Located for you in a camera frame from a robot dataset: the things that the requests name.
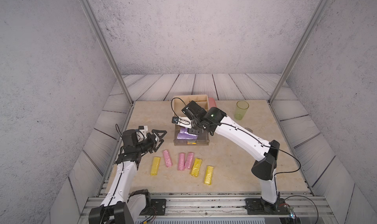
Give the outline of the purple bag roll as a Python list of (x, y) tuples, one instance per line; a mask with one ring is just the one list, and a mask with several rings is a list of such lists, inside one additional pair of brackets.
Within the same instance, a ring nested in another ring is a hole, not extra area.
[(179, 133), (177, 135), (178, 140), (196, 140), (198, 135)]
[(199, 131), (196, 130), (196, 129), (192, 129), (192, 128), (181, 128), (180, 134), (198, 136)]

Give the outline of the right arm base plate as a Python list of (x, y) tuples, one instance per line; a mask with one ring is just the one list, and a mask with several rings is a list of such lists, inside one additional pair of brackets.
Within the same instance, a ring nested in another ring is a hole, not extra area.
[(285, 200), (278, 198), (269, 203), (262, 198), (246, 198), (245, 209), (248, 215), (290, 215), (291, 211)]

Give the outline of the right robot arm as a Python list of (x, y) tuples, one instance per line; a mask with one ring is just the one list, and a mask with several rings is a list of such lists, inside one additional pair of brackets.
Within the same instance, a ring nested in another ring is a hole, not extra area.
[(280, 149), (279, 142), (264, 140), (237, 124), (219, 108), (212, 107), (208, 111), (196, 102), (189, 102), (182, 112), (191, 124), (213, 134), (219, 134), (244, 149), (254, 159), (251, 172), (260, 181), (261, 199), (265, 203), (275, 205), (279, 197), (275, 174)]

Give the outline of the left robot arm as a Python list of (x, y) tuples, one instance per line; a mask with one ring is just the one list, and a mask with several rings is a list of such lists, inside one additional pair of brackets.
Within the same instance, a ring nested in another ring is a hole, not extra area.
[(123, 145), (114, 163), (116, 175), (101, 205), (90, 210), (90, 224), (134, 224), (140, 215), (148, 216), (145, 222), (149, 223), (165, 214), (165, 199), (152, 199), (147, 189), (130, 189), (142, 156), (157, 152), (166, 134), (165, 130), (148, 132), (143, 126), (120, 134)]

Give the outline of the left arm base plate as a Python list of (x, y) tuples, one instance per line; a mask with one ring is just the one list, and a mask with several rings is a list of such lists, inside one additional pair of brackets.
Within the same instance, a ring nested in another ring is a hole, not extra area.
[(166, 206), (166, 199), (151, 199), (151, 203), (142, 210), (140, 216), (164, 216)]

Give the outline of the transparent drawer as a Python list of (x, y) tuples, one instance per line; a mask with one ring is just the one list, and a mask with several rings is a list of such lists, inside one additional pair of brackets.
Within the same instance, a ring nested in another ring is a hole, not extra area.
[(199, 134), (190, 134), (189, 129), (175, 125), (174, 140), (175, 146), (207, 146), (210, 144), (209, 133), (199, 129)]

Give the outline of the purple bag roll front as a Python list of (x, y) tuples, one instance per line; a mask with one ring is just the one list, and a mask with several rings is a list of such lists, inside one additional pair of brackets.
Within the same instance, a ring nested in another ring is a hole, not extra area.
[(196, 140), (198, 135), (179, 133), (177, 135), (178, 140)]

